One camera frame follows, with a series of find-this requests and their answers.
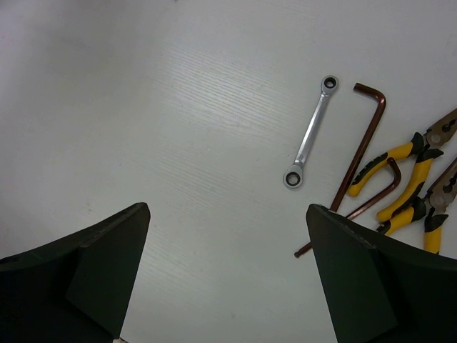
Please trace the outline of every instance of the metal tool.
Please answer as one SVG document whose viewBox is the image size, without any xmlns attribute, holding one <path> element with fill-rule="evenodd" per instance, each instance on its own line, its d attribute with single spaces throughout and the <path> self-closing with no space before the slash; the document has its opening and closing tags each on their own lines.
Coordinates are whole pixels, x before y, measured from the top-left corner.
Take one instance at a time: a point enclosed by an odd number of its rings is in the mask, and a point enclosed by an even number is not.
<svg viewBox="0 0 457 343">
<path fill-rule="evenodd" d="M 337 89 L 338 79 L 336 77 L 329 75 L 323 78 L 321 83 L 321 98 L 314 110 L 295 161 L 283 176 L 284 184 L 290 189 L 298 188 L 303 182 L 303 167 L 305 166 L 306 158 L 316 139 L 319 125 L 328 106 L 328 101 Z"/>
<path fill-rule="evenodd" d="M 365 86 L 364 84 L 357 83 L 353 89 L 358 93 L 365 94 L 366 96 L 375 99 L 378 102 L 378 107 L 376 107 L 376 111 L 374 112 L 373 118 L 371 119 L 370 124 L 368 125 L 368 128 L 366 129 L 360 144 L 358 145 L 357 151 L 354 154 L 354 157 L 352 158 L 352 162 L 351 164 L 349 164 L 348 171 L 346 172 L 346 175 L 344 176 L 343 181 L 341 182 L 341 185 L 338 188 L 338 191 L 336 192 L 335 198 L 331 203 L 330 210 L 334 212 L 338 211 L 338 208 L 340 207 L 341 202 L 343 201 L 344 194 L 348 191 L 348 188 L 351 185 L 352 178 L 354 178 L 354 175 L 356 174 L 358 165 L 360 164 L 362 157 L 365 154 L 366 148 L 368 148 L 368 144 L 370 143 L 370 140 L 373 137 L 374 132 L 376 131 L 376 128 L 379 125 L 379 122 L 384 114 L 384 110 L 386 109 L 387 105 L 386 97 L 384 96 L 384 94 L 382 94 L 380 91 L 374 88 Z M 311 249 L 311 242 L 309 242 L 308 244 L 301 247 L 298 251 L 296 251 L 293 255 L 296 258 L 299 258 L 301 255 L 304 255 Z"/>
<path fill-rule="evenodd" d="M 379 202 L 381 199 L 387 197 L 401 182 L 401 170 L 398 168 L 395 159 L 389 157 L 387 159 L 388 165 L 392 168 L 393 171 L 393 180 L 392 182 L 382 191 L 377 193 L 374 197 L 364 202 L 361 206 L 354 209 L 350 214 L 346 216 L 347 219 L 354 219 L 364 213 L 367 209 L 372 207 L 376 202 Z"/>
<path fill-rule="evenodd" d="M 391 157 L 398 161 L 417 155 L 416 164 L 414 165 L 413 173 L 406 189 L 396 201 L 377 214 L 380 222 L 388 221 L 411 205 L 411 202 L 421 191 L 427 179 L 433 160 L 443 154 L 438 148 L 449 141 L 456 133 L 456 130 L 457 109 L 454 109 L 451 113 L 445 115 L 430 126 L 426 133 L 420 134 L 416 132 L 409 143 L 397 146 L 369 162 L 349 187 L 349 195 L 353 197 L 358 195 L 366 182 L 387 164 L 387 158 Z"/>
<path fill-rule="evenodd" d="M 412 222 L 425 219 L 425 239 L 423 249 L 439 254 L 441 245 L 441 227 L 448 218 L 445 214 L 448 205 L 457 195 L 457 158 L 430 186 L 424 198 L 416 197 L 411 206 L 382 223 L 378 232 L 390 235 Z"/>
</svg>

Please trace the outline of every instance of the white table surface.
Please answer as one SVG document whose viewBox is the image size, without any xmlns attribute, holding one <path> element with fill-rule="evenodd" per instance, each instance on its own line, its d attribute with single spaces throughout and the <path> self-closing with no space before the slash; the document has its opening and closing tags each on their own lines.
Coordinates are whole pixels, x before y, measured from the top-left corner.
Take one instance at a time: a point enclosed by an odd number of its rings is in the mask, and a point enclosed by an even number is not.
<svg viewBox="0 0 457 343">
<path fill-rule="evenodd" d="M 292 192 L 327 74 L 341 88 Z M 457 2 L 6 0 L 0 80 L 0 257 L 147 202 L 124 339 L 335 342 L 313 254 L 293 257 L 306 209 L 331 203 L 376 108 L 356 82 L 388 99 L 363 162 L 457 107 Z M 357 221 L 375 227 L 394 197 Z M 457 258 L 448 213 L 441 251 Z M 395 238 L 420 247 L 421 225 Z"/>
</svg>

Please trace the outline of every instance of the silver wrench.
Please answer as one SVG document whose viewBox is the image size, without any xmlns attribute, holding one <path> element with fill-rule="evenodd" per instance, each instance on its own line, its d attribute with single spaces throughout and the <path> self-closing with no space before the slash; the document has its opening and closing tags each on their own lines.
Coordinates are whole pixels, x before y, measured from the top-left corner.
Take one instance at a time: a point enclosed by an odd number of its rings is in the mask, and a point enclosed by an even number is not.
<svg viewBox="0 0 457 343">
<path fill-rule="evenodd" d="M 305 133 L 305 138 L 303 138 L 303 141 L 301 142 L 295 161 L 283 176 L 284 184 L 290 189 L 300 187 L 303 182 L 303 167 L 305 166 L 306 158 L 316 139 L 317 131 L 327 109 L 328 101 L 337 89 L 338 79 L 336 77 L 329 75 L 323 78 L 321 84 L 321 98 L 314 110 L 313 117 L 311 118 Z"/>
</svg>

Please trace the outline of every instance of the pliers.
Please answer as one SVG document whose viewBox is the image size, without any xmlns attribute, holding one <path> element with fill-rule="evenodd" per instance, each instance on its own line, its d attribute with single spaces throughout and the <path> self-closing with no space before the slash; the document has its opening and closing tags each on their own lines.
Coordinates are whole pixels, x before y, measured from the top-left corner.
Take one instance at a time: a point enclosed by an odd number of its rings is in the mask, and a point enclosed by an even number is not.
<svg viewBox="0 0 457 343">
<path fill-rule="evenodd" d="M 425 239 L 423 249 L 439 254 L 441 227 L 448 218 L 447 206 L 457 195 L 457 158 L 430 186 L 424 198 L 416 197 L 411 206 L 394 218 L 382 223 L 377 231 L 390 235 L 396 230 L 425 217 Z"/>
<path fill-rule="evenodd" d="M 380 222 L 386 222 L 403 210 L 409 208 L 421 191 L 431 164 L 443 152 L 439 149 L 449 141 L 457 130 L 457 109 L 445 115 L 430 126 L 425 134 L 416 132 L 409 143 L 389 150 L 369 162 L 356 176 L 349 187 L 349 195 L 355 197 L 365 186 L 366 182 L 381 168 L 387 165 L 389 157 L 396 161 L 416 155 L 413 173 L 403 193 L 391 205 L 377 213 Z"/>
</svg>

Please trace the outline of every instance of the yellow pliers handle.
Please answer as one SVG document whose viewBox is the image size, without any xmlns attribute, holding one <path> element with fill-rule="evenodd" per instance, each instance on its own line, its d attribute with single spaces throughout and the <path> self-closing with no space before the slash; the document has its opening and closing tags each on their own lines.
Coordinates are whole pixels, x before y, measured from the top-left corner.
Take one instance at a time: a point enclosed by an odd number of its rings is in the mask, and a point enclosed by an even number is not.
<svg viewBox="0 0 457 343">
<path fill-rule="evenodd" d="M 422 199 L 416 197 L 410 207 L 397 214 L 391 220 L 382 223 L 376 231 L 380 234 L 390 236 L 392 233 L 425 217 L 427 212 L 426 205 Z M 444 221 L 449 216 L 447 214 L 433 215 L 430 212 L 425 219 L 425 237 L 423 240 L 423 249 L 432 254 L 439 254 L 441 247 L 441 228 Z"/>
<path fill-rule="evenodd" d="M 398 229 L 405 227 L 416 220 L 422 219 L 426 215 L 427 207 L 424 201 L 416 197 L 410 207 L 397 214 L 394 218 L 386 220 L 376 229 L 376 231 L 380 234 L 390 236 Z"/>
<path fill-rule="evenodd" d="M 439 254 L 441 248 L 441 228 L 444 221 L 449 216 L 447 214 L 437 214 L 427 216 L 425 220 L 426 233 L 423 241 L 423 249 L 433 254 Z"/>
<path fill-rule="evenodd" d="M 418 154 L 424 147 L 424 139 L 421 134 L 416 132 L 412 140 L 404 145 L 397 146 L 388 152 L 376 157 L 369 162 L 356 176 L 348 193 L 352 197 L 357 197 L 365 186 L 366 182 L 379 170 L 387 165 L 387 159 L 392 158 L 396 161 L 406 159 L 411 155 Z"/>
<path fill-rule="evenodd" d="M 442 154 L 443 152 L 439 149 L 427 149 L 417 156 L 413 173 L 403 193 L 391 205 L 377 213 L 376 216 L 380 222 L 389 220 L 411 205 L 427 179 L 433 160 Z"/>
</svg>

